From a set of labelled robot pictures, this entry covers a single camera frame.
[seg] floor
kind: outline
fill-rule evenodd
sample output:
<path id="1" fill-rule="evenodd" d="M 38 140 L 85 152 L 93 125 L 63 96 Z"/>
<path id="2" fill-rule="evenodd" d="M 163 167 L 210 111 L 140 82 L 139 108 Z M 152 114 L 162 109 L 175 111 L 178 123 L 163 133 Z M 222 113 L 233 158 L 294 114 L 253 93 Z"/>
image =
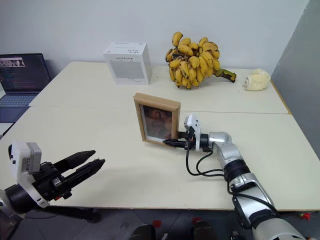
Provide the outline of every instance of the floor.
<path id="1" fill-rule="evenodd" d="M 193 220 L 204 220 L 221 240 L 229 239 L 232 230 L 253 240 L 251 231 L 239 227 L 234 211 L 165 210 L 165 209 L 98 209 L 102 218 L 98 223 L 50 213 L 31 211 L 27 214 L 12 240 L 127 240 L 138 226 L 157 224 L 156 237 L 161 240 L 189 240 Z M 310 220 L 295 214 L 286 216 L 301 234 L 320 240 L 320 214 L 312 213 Z"/>

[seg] cardboard box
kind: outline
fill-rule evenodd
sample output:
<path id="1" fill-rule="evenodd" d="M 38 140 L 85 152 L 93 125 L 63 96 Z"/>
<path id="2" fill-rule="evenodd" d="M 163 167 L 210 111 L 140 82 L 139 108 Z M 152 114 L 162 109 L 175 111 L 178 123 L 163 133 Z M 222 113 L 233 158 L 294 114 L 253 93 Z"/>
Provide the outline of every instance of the cardboard box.
<path id="1" fill-rule="evenodd" d="M 116 84 L 149 84 L 152 68 L 146 43 L 112 42 L 103 56 Z"/>

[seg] tabletop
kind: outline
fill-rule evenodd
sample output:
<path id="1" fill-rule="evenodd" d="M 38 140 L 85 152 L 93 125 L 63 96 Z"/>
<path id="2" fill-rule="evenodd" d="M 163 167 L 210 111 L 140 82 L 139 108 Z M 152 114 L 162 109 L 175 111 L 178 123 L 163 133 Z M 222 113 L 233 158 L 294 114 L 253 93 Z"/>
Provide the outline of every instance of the tabletop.
<path id="1" fill-rule="evenodd" d="M 189 112 L 180 115 L 180 131 Z M 290 114 L 196 112 L 202 132 L 232 136 L 250 170 L 279 210 L 320 210 L 320 161 Z M 96 150 L 105 158 L 97 174 L 53 205 L 100 208 L 231 210 L 222 177 L 191 176 L 183 148 L 142 142 L 135 110 L 30 107 L 0 141 L 0 188 L 15 184 L 8 146 L 14 140 L 36 142 L 42 162 L 55 163 L 73 153 Z M 190 167 L 204 153 L 190 154 Z M 201 170 L 220 168 L 216 157 Z"/>
<path id="2" fill-rule="evenodd" d="M 287 114 L 288 110 L 269 84 L 264 91 L 246 91 L 252 69 L 230 69 L 236 82 L 211 77 L 191 90 L 177 88 L 168 66 L 153 66 L 149 85 L 116 85 L 103 62 L 71 62 L 30 103 L 34 107 L 75 107 L 134 110 L 132 96 L 141 92 L 181 102 L 181 111 Z"/>

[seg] wooden picture frame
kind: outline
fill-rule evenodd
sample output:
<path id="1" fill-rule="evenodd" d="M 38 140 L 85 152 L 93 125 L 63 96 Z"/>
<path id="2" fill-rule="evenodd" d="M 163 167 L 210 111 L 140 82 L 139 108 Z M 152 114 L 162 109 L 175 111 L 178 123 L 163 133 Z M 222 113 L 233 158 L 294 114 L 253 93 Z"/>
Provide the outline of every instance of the wooden picture frame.
<path id="1" fill-rule="evenodd" d="M 180 102 L 137 92 L 133 97 L 143 141 L 161 144 L 177 139 Z"/>

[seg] laptop lid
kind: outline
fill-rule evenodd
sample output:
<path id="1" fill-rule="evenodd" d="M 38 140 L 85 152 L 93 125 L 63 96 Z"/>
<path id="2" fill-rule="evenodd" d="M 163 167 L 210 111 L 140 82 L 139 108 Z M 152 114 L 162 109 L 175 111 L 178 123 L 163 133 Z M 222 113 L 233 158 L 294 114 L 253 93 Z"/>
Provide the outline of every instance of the laptop lid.
<path id="1" fill-rule="evenodd" d="M 6 94 L 37 94 L 50 81 L 42 53 L 0 54 L 0 83 Z"/>

